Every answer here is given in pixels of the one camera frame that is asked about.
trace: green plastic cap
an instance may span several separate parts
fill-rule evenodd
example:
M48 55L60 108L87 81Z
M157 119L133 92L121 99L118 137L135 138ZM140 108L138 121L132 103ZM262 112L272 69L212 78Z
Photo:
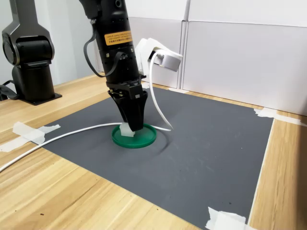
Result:
M157 138L157 131L154 127L144 124L143 129L136 131L134 137L125 137L121 135L119 126L112 131L112 139L115 144L128 148L139 149L154 143Z

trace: white tape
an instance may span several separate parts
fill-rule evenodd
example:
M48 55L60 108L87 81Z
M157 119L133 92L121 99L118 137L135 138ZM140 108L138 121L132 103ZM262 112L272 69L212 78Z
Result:
M143 89L149 89L149 82L143 82L142 83L142 88Z
M29 142L27 139L24 139L23 137L15 138L9 142L6 142L5 144L0 146L1 152L10 152L16 148L21 147L25 143Z
M16 122L13 126L13 132L20 135L20 137L15 138L9 142L0 146L0 151L10 152L16 148L21 147L29 141L34 142L35 144L42 144L45 141L45 134L53 130L60 128L59 125L56 126L43 126L38 129L29 127L21 122Z
M16 122L13 126L13 133L16 133L17 135L22 136L24 139L27 139L28 141L32 141L37 145L40 145L44 143L45 141L45 133L32 128L30 126L25 125L21 122Z
M307 127L307 125L302 123L299 119L277 114L277 110L275 109L263 108L262 110L254 109L254 111L260 117L272 117L279 121L285 121L285 122L292 123L295 125Z
M255 230L245 224L246 218L235 213L218 212L208 207L210 220L206 224L209 230Z
M168 90L174 91L174 92L180 92L180 93L188 93L188 92L189 92L189 91L187 91L187 90L174 89L174 88L168 88Z

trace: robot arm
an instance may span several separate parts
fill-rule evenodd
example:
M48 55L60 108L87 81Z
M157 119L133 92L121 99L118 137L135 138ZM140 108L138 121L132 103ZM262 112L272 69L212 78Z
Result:
M108 93L131 130L140 130L148 95L141 85L145 77L139 74L126 3L124 0L79 1L93 26L90 41L97 40Z

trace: wooden table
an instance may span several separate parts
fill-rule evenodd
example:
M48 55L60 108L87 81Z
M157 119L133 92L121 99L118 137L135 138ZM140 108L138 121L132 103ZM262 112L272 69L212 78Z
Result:
M63 97L39 106L22 101L0 102L0 144L17 137L12 132L17 121L39 128L108 98L105 81L90 76L55 86ZM200 93L188 94L262 109ZM252 227L307 229L306 141L306 127L274 120L250 217ZM0 152L0 165L34 146L27 143L12 152ZM0 173L0 229L197 228L112 182L39 149Z

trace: yellow label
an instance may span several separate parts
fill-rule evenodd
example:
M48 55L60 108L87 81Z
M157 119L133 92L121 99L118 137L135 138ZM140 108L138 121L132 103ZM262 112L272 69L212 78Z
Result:
M105 35L106 45L117 45L125 42L132 42L131 31L124 31Z

